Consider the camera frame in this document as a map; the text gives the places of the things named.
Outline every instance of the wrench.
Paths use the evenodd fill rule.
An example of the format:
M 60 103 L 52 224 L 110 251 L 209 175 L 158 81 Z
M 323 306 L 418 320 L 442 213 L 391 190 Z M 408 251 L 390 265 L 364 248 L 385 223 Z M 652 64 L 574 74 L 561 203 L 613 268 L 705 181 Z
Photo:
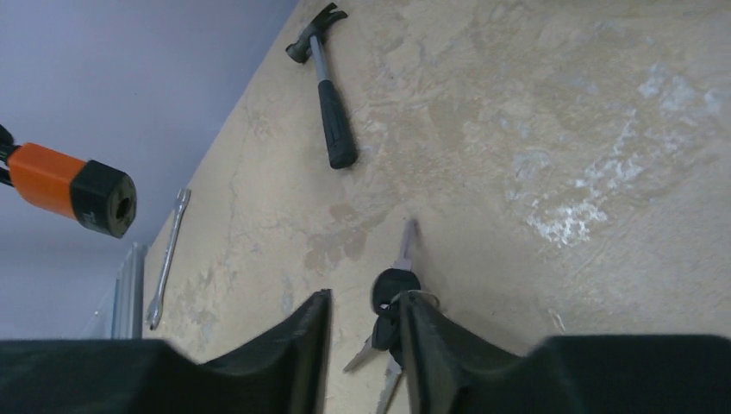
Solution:
M 172 253 L 175 251 L 175 244 L 178 242 L 178 231 L 180 230 L 180 222 L 183 220 L 183 213 L 188 207 L 191 200 L 191 190 L 184 188 L 178 191 L 178 198 L 175 200 L 175 217 L 172 219 L 172 229 L 170 230 L 170 239 L 167 241 L 165 249 L 165 262 L 160 271 L 160 279 L 158 288 L 155 291 L 153 300 L 147 307 L 147 315 L 145 321 L 150 325 L 150 330 L 156 330 L 159 320 L 162 317 L 162 299 L 165 295 L 165 285 L 167 285 L 167 275 L 170 273 L 170 265 L 172 264 Z

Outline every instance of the orange lock body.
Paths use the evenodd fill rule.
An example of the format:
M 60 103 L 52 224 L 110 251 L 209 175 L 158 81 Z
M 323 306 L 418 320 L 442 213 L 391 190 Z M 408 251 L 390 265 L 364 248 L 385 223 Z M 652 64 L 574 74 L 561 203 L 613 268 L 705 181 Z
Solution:
M 10 179 L 25 201 L 73 219 L 71 182 L 85 165 L 82 160 L 33 143 L 22 145 L 8 158 Z
M 121 238 L 137 211 L 137 192 L 124 172 L 84 162 L 34 143 L 16 145 L 0 125 L 0 182 L 30 204 L 77 220 L 87 229 Z

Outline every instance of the hammer head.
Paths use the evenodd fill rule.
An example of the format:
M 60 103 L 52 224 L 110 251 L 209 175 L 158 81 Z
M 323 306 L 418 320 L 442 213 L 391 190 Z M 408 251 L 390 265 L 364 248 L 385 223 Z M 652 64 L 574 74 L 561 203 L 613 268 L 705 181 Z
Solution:
M 347 17 L 347 13 L 341 10 L 335 10 L 338 6 L 335 3 L 328 4 L 312 22 L 304 28 L 303 32 L 297 38 L 297 41 L 287 47 L 287 54 L 297 63 L 304 63 L 312 53 L 309 46 L 309 38 L 317 36 L 320 43 L 325 43 L 325 31 L 327 31 L 333 23 Z

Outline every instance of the key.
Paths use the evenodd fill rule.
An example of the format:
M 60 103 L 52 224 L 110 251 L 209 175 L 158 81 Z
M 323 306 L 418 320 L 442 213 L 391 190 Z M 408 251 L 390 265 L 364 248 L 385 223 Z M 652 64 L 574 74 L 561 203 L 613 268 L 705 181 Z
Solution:
M 393 348 L 401 338 L 401 324 L 398 319 L 390 317 L 378 317 L 373 324 L 371 335 L 371 346 L 379 351 L 387 351 Z
M 378 353 L 378 349 L 373 347 L 373 336 L 368 336 L 368 339 L 363 343 L 363 348 L 350 360 L 350 362 L 343 368 L 343 373 L 350 373 L 355 371 L 358 367 L 363 365 L 366 361 L 370 360 L 375 354 Z
M 376 414 L 386 414 L 388 412 L 390 402 L 394 395 L 396 395 L 398 381 L 401 379 L 402 374 L 403 369 L 398 365 L 398 362 L 393 357 L 389 358 L 389 365 L 386 368 L 386 385 L 378 399 Z
M 401 238 L 401 247 L 398 250 L 398 257 L 393 262 L 394 269 L 405 270 L 411 272 L 413 262 L 411 261 L 411 239 L 416 237 L 416 220 L 413 218 L 406 222 L 403 229 L 403 237 Z
M 376 278 L 371 288 L 371 307 L 377 315 L 398 317 L 398 312 L 388 312 L 393 299 L 401 292 L 419 291 L 422 284 L 411 271 L 386 269 Z

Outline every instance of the black rubber grip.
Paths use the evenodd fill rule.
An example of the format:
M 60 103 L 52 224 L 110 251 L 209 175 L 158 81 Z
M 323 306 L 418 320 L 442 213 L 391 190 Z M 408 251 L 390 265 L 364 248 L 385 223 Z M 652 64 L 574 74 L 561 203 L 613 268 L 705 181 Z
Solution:
M 350 122 L 347 121 L 341 97 L 331 80 L 323 80 L 317 86 L 320 92 L 322 126 L 325 128 L 325 143 L 328 146 L 330 166 L 335 170 L 348 168 L 358 159 Z

